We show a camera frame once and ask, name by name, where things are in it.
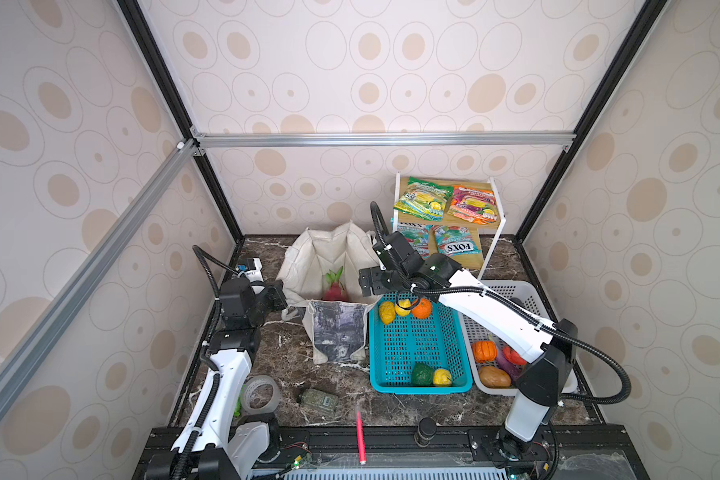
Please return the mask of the pink dragon fruit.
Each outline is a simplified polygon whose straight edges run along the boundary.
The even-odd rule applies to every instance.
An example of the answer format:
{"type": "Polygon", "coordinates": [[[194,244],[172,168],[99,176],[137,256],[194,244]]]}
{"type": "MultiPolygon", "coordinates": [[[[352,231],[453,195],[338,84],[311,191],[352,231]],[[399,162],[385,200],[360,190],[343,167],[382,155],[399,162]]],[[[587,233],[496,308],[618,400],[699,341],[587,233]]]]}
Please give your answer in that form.
{"type": "Polygon", "coordinates": [[[342,275],[344,273],[344,267],[340,267],[338,270],[329,270],[325,274],[325,280],[328,284],[328,288],[325,290],[322,296],[323,301],[338,301],[338,302],[349,302],[348,291],[342,281],[342,275]]]}

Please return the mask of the green snack packet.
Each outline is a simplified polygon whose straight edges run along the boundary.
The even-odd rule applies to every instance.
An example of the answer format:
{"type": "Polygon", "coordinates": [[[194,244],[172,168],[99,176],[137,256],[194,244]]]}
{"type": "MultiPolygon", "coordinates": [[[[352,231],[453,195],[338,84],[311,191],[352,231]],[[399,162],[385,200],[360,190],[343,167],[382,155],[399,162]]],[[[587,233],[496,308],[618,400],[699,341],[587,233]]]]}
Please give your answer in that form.
{"type": "Polygon", "coordinates": [[[453,192],[453,186],[409,177],[394,209],[422,220],[439,222],[444,218],[453,192]]]}

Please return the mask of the white canvas grocery bag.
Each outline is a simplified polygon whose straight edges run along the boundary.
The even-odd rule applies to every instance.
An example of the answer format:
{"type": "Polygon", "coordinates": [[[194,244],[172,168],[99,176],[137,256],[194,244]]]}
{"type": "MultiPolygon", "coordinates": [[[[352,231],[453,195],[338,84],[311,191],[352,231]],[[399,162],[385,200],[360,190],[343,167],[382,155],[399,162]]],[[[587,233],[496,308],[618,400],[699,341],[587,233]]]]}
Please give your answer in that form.
{"type": "Polygon", "coordinates": [[[368,313],[378,297],[363,295],[359,273],[377,264],[370,234],[353,222],[307,229],[286,250],[277,279],[288,306],[304,311],[316,364],[365,358],[368,313]]]}

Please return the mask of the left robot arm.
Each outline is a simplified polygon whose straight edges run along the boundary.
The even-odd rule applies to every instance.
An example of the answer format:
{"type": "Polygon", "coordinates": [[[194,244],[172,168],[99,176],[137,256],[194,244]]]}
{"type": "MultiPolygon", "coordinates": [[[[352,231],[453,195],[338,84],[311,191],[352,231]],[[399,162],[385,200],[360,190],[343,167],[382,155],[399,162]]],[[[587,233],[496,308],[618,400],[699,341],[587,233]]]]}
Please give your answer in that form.
{"type": "Polygon", "coordinates": [[[260,415],[234,427],[234,413],[260,343],[266,317],[287,308],[283,282],[230,278],[215,290],[212,326],[203,344],[207,366],[198,403],[170,449],[154,453],[144,479],[245,479],[276,448],[274,424],[260,415]]]}

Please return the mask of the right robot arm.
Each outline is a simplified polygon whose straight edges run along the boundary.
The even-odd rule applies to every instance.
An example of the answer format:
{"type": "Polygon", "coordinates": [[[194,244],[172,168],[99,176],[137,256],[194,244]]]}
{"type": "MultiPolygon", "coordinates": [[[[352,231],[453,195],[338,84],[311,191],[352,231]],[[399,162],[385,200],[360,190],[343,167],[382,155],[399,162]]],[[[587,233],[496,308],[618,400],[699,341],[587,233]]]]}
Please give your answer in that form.
{"type": "Polygon", "coordinates": [[[378,230],[373,250],[380,265],[359,273],[365,296],[407,292],[440,303],[497,335],[527,362],[516,380],[518,393],[500,431],[503,443],[518,447],[530,444],[563,400],[612,405],[630,395],[632,383],[626,370],[610,355],[578,339],[573,323],[553,322],[529,312],[443,254],[422,258],[397,231],[378,230]],[[563,391],[578,350],[598,358],[616,373],[621,382],[617,393],[598,397],[563,391]]]}

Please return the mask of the right Foxs candy packet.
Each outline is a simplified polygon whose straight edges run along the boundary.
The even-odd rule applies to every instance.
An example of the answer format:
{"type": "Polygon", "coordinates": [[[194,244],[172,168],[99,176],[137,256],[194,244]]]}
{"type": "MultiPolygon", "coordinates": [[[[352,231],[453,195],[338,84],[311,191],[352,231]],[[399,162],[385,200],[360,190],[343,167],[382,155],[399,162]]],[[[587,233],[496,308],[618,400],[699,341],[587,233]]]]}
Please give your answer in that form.
{"type": "Polygon", "coordinates": [[[455,260],[480,252],[471,230],[466,227],[440,225],[434,228],[433,234],[438,252],[455,260]]]}

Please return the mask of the clear tape roll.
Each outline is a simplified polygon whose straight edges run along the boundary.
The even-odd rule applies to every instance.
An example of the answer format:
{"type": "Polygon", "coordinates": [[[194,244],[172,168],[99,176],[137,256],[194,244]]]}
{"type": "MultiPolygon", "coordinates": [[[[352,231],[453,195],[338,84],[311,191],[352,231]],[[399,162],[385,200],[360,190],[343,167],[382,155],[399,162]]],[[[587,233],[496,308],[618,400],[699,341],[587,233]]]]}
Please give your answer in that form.
{"type": "Polygon", "coordinates": [[[282,391],[276,380],[268,375],[248,378],[243,385],[240,398],[245,415],[274,413],[282,400],[282,391]]]}

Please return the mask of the teal plastic basket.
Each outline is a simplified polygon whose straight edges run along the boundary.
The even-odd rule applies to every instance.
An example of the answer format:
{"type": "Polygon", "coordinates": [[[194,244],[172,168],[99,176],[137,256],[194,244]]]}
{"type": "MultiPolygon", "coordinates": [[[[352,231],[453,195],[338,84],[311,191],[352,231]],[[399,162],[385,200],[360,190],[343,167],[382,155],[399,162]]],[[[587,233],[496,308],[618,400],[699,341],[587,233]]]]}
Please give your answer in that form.
{"type": "Polygon", "coordinates": [[[378,307],[384,301],[415,297],[403,292],[380,297],[368,314],[370,381],[375,390],[396,395],[448,395],[467,392],[473,383],[464,336],[458,313],[440,303],[433,304],[433,313],[427,319],[417,319],[412,313],[397,316],[384,325],[378,316],[378,307]],[[447,369],[453,376],[450,387],[415,387],[411,372],[417,362],[434,370],[447,369]]]}

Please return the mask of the pink orange snack packet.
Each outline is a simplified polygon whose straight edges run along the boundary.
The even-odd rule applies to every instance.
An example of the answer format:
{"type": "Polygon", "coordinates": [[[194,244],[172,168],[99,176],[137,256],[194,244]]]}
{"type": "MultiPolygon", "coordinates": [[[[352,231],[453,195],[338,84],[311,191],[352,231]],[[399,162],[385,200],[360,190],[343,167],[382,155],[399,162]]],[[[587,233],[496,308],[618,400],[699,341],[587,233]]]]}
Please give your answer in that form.
{"type": "Polygon", "coordinates": [[[491,225],[499,220],[495,194],[490,189],[478,189],[464,185],[453,188],[446,213],[451,217],[476,225],[491,225]]]}

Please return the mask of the green bell pepper toy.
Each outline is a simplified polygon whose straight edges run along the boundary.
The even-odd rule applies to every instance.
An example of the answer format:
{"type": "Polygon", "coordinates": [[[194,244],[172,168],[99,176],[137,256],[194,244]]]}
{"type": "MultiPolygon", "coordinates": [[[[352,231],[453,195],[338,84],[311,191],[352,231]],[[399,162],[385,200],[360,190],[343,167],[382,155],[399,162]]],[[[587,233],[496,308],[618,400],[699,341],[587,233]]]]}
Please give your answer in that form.
{"type": "Polygon", "coordinates": [[[430,387],[434,382],[435,370],[429,365],[417,362],[411,372],[411,384],[415,387],[430,387]]]}

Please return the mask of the orange pumpkin toy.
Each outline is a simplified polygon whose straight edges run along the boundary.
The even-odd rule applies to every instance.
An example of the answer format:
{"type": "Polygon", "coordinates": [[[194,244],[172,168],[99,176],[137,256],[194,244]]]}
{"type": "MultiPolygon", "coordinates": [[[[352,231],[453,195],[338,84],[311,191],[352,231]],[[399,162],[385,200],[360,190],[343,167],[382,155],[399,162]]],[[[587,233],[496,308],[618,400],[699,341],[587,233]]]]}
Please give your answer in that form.
{"type": "Polygon", "coordinates": [[[479,340],[471,345],[473,358],[477,364],[493,362],[497,358],[498,349],[490,340],[479,340]]]}

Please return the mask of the small glass jar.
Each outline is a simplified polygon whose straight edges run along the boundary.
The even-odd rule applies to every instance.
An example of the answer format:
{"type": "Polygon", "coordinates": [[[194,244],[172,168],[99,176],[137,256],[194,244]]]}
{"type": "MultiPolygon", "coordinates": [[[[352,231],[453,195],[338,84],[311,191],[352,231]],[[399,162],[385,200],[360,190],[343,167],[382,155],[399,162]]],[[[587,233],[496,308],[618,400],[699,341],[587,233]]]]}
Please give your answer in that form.
{"type": "Polygon", "coordinates": [[[322,415],[332,416],[339,407],[339,398],[315,388],[307,388],[298,397],[299,404],[306,409],[320,412],[322,415]]]}

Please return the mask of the red tomato toy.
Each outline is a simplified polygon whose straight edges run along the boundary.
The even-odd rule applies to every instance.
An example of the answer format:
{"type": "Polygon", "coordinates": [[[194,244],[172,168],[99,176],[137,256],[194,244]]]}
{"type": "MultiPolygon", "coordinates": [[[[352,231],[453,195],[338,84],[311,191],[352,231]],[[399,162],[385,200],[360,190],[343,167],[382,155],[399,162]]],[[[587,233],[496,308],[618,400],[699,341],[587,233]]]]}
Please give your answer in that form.
{"type": "Polygon", "coordinates": [[[527,364],[527,361],[508,345],[502,349],[502,355],[512,365],[524,366],[527,364]]]}

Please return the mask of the purple eggplant toy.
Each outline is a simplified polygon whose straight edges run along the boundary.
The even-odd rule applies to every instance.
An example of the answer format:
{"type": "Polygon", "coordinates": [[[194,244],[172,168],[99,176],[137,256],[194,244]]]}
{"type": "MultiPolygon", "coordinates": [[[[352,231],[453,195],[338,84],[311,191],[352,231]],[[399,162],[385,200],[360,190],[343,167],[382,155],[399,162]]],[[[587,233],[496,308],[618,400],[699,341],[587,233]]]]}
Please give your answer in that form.
{"type": "Polygon", "coordinates": [[[521,374],[521,370],[518,368],[518,366],[507,360],[503,355],[502,351],[497,352],[494,362],[496,363],[498,368],[500,368],[509,375],[512,383],[514,383],[521,374]]]}

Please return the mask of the black knob on rail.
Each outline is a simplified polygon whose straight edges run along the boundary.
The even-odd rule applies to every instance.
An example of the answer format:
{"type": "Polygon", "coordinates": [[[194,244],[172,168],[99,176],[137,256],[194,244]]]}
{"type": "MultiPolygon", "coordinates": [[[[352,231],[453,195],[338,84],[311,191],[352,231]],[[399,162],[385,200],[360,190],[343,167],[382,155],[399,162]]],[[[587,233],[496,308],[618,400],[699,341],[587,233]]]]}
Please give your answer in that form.
{"type": "Polygon", "coordinates": [[[423,418],[417,425],[414,441],[420,448],[427,448],[437,434],[437,423],[429,417],[423,418]]]}

